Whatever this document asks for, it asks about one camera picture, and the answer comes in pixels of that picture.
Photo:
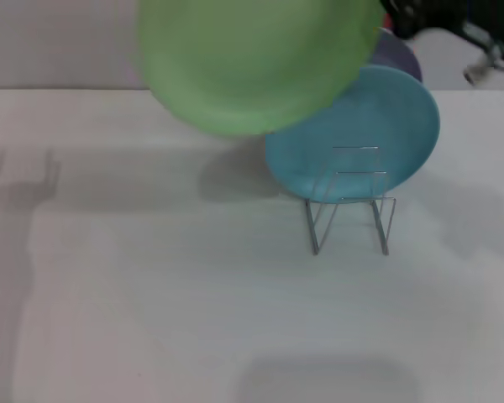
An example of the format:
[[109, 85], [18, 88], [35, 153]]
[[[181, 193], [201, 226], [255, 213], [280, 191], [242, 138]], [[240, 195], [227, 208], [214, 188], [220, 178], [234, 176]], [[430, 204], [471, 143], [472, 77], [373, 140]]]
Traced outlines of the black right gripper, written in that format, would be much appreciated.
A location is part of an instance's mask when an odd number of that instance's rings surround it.
[[410, 39], [425, 29], [460, 30], [466, 20], [467, 2], [380, 0], [386, 13], [385, 25], [396, 26], [396, 35]]

